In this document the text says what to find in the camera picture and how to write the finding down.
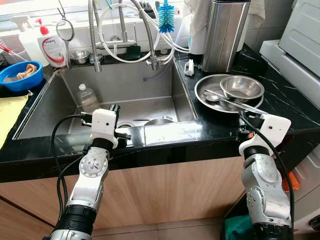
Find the wooden cabinet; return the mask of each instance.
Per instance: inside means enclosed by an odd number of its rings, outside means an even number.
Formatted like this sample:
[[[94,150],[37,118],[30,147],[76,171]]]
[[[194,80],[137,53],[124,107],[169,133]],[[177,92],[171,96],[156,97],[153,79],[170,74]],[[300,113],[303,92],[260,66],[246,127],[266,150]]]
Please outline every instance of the wooden cabinet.
[[[41,240],[52,227],[0,200],[0,239]]]
[[[110,171],[95,229],[223,217],[243,194],[242,157]],[[67,176],[71,192],[78,176]],[[0,183],[0,195],[55,225],[56,178]]]

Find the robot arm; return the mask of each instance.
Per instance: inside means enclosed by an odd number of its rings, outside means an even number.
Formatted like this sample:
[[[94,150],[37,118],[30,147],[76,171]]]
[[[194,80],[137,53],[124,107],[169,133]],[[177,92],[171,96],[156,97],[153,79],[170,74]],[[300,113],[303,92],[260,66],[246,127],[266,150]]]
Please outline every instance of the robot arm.
[[[290,120],[263,114],[260,132],[278,146],[284,139]],[[282,188],[282,177],[271,157],[270,147],[257,134],[239,146],[245,158],[241,176],[246,203],[257,239],[293,240],[290,201]]]
[[[90,122],[92,144],[79,163],[79,178],[65,206],[60,221],[48,240],[92,240],[93,224],[99,210],[108,174],[110,152],[118,145],[117,137],[130,139],[129,135],[116,133],[120,107],[97,109]]]

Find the stainless steel plate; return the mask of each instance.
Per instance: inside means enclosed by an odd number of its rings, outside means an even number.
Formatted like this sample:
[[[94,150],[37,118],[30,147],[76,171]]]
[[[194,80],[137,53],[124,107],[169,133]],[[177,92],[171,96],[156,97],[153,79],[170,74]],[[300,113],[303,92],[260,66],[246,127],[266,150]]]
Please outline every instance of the stainless steel plate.
[[[207,107],[223,112],[223,113],[229,113],[229,114],[237,114],[241,109],[229,104],[227,102],[223,101],[217,101],[217,102],[211,102],[206,100],[206,96],[204,95],[204,91],[206,89],[215,91],[220,94],[224,94],[224,91],[220,87],[220,81],[228,76],[232,76],[229,74],[214,74],[214,75],[209,75],[201,78],[196,85],[194,86],[194,92],[196,98],[203,104],[206,105]],[[253,106],[255,108],[258,108],[262,102],[264,101],[264,96],[262,95],[261,97],[257,99],[250,100],[246,102],[246,104]]]

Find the sink basin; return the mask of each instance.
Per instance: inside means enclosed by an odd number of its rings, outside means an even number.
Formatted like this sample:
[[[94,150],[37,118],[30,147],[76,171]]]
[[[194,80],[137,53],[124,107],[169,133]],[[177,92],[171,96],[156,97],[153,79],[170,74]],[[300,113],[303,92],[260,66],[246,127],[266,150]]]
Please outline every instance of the sink basin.
[[[147,121],[136,120],[164,116],[174,122],[197,119],[174,63],[158,71],[152,71],[144,62],[103,65],[102,72],[95,72],[92,66],[81,66],[54,72],[13,139],[50,136],[59,120],[80,113],[77,92],[81,83],[94,90],[101,108],[120,105],[119,127],[143,126]],[[74,119],[63,123],[57,134],[90,130]]]

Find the dish soap bottle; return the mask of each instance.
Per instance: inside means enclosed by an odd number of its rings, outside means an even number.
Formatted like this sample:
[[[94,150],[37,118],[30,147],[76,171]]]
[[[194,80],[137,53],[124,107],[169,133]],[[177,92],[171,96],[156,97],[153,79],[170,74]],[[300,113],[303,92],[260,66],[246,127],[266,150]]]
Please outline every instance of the dish soap bottle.
[[[37,35],[40,37],[40,32],[36,32],[37,30],[32,25],[30,17],[28,15],[13,16],[11,21],[18,25],[21,31],[19,34],[19,40],[30,59],[41,62],[44,67],[49,65],[37,43]]]
[[[87,88],[84,83],[79,85],[78,98],[87,114],[92,114],[94,110],[99,109],[100,106],[97,101],[95,92],[91,88]]]
[[[64,67],[66,65],[66,48],[64,42],[57,35],[55,30],[49,32],[49,29],[42,25],[41,18],[36,22],[41,25],[40,32],[42,33],[42,36],[38,38],[41,52],[51,66],[55,68]]]

